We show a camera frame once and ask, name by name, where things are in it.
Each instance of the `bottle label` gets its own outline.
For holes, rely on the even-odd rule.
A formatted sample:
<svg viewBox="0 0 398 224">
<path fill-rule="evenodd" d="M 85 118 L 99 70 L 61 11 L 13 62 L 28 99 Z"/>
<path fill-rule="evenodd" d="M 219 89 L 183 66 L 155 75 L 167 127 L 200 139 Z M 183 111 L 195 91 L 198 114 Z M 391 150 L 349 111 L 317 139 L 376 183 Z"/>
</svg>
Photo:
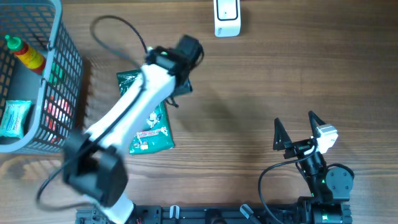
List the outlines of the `bottle label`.
<svg viewBox="0 0 398 224">
<path fill-rule="evenodd" d="M 39 68 L 44 62 L 43 55 L 38 53 L 31 46 L 28 47 L 26 53 L 23 55 L 17 55 L 17 57 L 29 69 Z"/>
</svg>

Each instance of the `robotic arm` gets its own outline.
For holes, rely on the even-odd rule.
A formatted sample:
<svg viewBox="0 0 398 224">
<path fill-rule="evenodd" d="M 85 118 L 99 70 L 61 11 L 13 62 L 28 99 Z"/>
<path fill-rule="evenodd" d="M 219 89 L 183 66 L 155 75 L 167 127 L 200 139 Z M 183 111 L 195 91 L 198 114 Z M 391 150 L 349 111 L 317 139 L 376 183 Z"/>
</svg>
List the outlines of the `robotic arm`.
<svg viewBox="0 0 398 224">
<path fill-rule="evenodd" d="M 154 108 L 179 93 L 200 55 L 203 55 L 203 47 L 187 35 L 180 39 L 175 49 L 156 47 L 151 50 L 141 67 L 141 74 L 114 107 L 85 134 L 72 132 L 65 143 L 65 161 L 79 156 L 66 166 L 63 181 L 87 195 L 112 222 L 126 223 L 134 210 L 133 202 L 124 193 L 127 185 L 123 164 L 126 149 Z M 117 119 L 117 125 L 104 133 Z M 101 140 L 82 154 L 82 150 L 102 135 Z M 101 153 L 99 158 L 93 156 L 97 152 Z"/>
</svg>

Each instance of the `wooden table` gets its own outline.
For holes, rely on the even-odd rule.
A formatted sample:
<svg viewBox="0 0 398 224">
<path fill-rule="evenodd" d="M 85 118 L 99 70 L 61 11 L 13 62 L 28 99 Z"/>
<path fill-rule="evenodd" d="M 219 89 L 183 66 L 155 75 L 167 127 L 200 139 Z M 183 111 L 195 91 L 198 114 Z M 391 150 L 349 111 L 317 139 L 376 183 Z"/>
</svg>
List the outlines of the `wooden table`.
<svg viewBox="0 0 398 224">
<path fill-rule="evenodd" d="M 283 161 L 272 150 L 279 117 L 292 140 L 310 136 L 314 110 L 338 129 L 327 163 L 356 174 L 351 192 L 355 223 L 395 223 L 398 215 L 398 3 L 357 1 L 242 1 L 239 37 L 214 36 L 213 3 L 164 2 L 64 5 L 63 20 L 86 58 L 80 123 L 100 119 L 119 98 L 115 73 L 132 69 L 89 35 L 97 16 L 131 21 L 147 45 L 174 46 L 182 34 L 201 41 L 206 56 L 192 72 L 194 93 L 169 116 L 177 147 L 129 156 L 129 196 L 139 205 L 259 203 L 257 180 Z M 99 36 L 142 58 L 133 32 L 117 22 Z M 59 155 L 0 156 L 0 223 L 73 223 L 74 210 L 45 213 L 34 195 Z M 309 195 L 294 166 L 266 176 L 270 203 Z M 44 200 L 74 202 L 59 180 Z"/>
</svg>

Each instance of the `green plastic pouch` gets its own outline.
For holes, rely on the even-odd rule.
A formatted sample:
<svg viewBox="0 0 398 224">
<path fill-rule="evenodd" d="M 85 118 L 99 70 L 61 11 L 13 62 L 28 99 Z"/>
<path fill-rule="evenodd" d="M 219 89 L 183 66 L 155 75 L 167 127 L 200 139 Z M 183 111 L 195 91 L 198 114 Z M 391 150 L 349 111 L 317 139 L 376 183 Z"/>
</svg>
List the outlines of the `green plastic pouch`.
<svg viewBox="0 0 398 224">
<path fill-rule="evenodd" d="M 31 101 L 7 100 L 0 124 L 0 136 L 22 139 L 24 123 L 31 105 Z"/>
<path fill-rule="evenodd" d="M 138 70 L 118 72 L 116 74 L 119 82 L 120 95 L 129 89 L 137 78 Z M 174 147 L 172 133 L 170 131 L 167 110 L 164 102 L 156 106 L 155 110 L 146 119 L 141 132 L 136 133 L 130 144 L 130 154 L 154 153 Z"/>
</svg>

